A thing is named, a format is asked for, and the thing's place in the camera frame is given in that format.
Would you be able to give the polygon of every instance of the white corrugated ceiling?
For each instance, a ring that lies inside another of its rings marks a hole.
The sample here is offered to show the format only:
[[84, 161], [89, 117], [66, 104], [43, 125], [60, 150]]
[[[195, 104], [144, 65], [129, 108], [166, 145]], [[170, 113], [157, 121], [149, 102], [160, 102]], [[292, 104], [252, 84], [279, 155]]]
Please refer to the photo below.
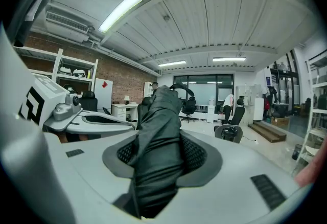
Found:
[[[143, 0], [106, 34], [103, 20], [122, 0], [52, 0], [85, 18], [101, 45], [158, 70], [159, 63], [185, 60], [179, 69], [229, 69], [213, 57], [245, 56], [244, 69], [263, 68], [317, 29], [308, 0]], [[34, 29], [46, 30], [44, 14]]]

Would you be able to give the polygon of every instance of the black and white pattern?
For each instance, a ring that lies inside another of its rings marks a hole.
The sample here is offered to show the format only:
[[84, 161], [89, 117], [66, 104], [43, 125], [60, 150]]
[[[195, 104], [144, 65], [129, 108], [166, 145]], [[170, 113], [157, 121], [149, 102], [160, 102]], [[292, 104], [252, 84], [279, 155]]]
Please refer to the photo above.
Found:
[[40, 94], [33, 87], [31, 87], [30, 91], [26, 95], [25, 102], [20, 108], [19, 114], [23, 118], [32, 120], [36, 124], [39, 124], [43, 105], [44, 99], [42, 99]]

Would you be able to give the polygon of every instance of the white shirt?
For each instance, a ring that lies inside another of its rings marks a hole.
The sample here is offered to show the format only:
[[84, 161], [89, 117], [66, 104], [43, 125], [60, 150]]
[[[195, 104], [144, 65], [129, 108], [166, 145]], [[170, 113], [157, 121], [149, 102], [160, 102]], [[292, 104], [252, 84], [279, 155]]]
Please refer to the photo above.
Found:
[[227, 96], [227, 98], [225, 99], [225, 102], [224, 102], [223, 107], [224, 106], [230, 106], [230, 107], [232, 107], [233, 101], [234, 101], [234, 95], [233, 94], [229, 94]]

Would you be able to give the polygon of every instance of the air conditioning vent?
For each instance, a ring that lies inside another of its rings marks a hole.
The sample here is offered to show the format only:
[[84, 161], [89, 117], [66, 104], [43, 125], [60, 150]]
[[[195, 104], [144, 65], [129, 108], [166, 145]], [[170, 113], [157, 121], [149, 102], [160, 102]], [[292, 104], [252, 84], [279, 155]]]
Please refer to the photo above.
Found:
[[73, 29], [75, 31], [81, 32], [83, 34], [87, 34], [88, 32], [87, 25], [50, 11], [46, 12], [46, 20]]

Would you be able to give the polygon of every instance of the man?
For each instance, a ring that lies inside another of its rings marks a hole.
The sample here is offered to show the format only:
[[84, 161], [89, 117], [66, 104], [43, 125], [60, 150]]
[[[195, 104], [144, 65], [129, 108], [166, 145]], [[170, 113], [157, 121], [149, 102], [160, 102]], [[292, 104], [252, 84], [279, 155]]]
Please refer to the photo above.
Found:
[[155, 92], [157, 91], [158, 87], [159, 87], [158, 82], [153, 82], [152, 83], [152, 88], [153, 88], [153, 94], [152, 95], [155, 94]]
[[224, 113], [225, 113], [225, 121], [224, 124], [227, 124], [229, 116], [230, 116], [230, 112], [231, 112], [231, 108], [233, 107], [233, 102], [234, 102], [234, 95], [233, 94], [229, 94], [224, 102]]

